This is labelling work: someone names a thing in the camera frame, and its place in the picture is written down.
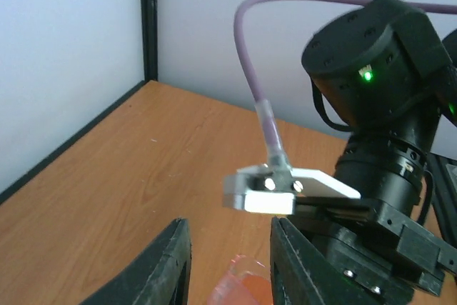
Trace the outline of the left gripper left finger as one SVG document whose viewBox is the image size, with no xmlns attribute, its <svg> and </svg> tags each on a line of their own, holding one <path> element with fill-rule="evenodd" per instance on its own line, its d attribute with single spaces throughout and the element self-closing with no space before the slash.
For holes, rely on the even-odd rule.
<svg viewBox="0 0 457 305">
<path fill-rule="evenodd" d="M 189 221 L 177 218 L 82 304 L 187 304 L 190 273 Z"/>
</svg>

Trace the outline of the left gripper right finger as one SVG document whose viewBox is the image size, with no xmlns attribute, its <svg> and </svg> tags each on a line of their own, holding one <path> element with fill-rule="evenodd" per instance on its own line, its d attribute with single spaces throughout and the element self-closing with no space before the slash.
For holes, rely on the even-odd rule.
<svg viewBox="0 0 457 305">
<path fill-rule="evenodd" d="M 271 220 L 271 290 L 274 304 L 409 304 L 414 290 L 367 289 L 330 265 L 286 218 Z"/>
</svg>

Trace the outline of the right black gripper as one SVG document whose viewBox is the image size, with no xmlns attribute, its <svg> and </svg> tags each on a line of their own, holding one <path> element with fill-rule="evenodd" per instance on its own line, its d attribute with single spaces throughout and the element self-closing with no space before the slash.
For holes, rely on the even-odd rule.
<svg viewBox="0 0 457 305">
<path fill-rule="evenodd" d="M 373 199 L 299 197 L 296 227 L 340 274 L 379 300 L 439 296 L 456 248 Z"/>
</svg>

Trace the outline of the red sunglasses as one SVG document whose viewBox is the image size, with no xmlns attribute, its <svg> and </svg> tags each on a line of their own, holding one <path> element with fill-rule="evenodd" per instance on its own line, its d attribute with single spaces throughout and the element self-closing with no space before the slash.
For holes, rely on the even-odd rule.
<svg viewBox="0 0 457 305">
<path fill-rule="evenodd" d="M 269 268 L 252 257 L 237 255 L 206 303 L 273 304 Z"/>
</svg>

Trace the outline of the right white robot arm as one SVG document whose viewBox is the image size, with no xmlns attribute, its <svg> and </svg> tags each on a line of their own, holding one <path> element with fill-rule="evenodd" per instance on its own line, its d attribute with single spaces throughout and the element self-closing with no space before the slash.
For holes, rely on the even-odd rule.
<svg viewBox="0 0 457 305">
<path fill-rule="evenodd" d="M 442 116 L 456 120 L 456 67 L 426 12 L 370 0 L 325 25 L 301 63 L 321 117 L 328 102 L 349 133 L 334 177 L 359 199 L 312 196 L 291 222 L 332 267 L 379 304 L 438 296 L 456 250 L 411 212 L 432 186 L 426 158 Z"/>
</svg>

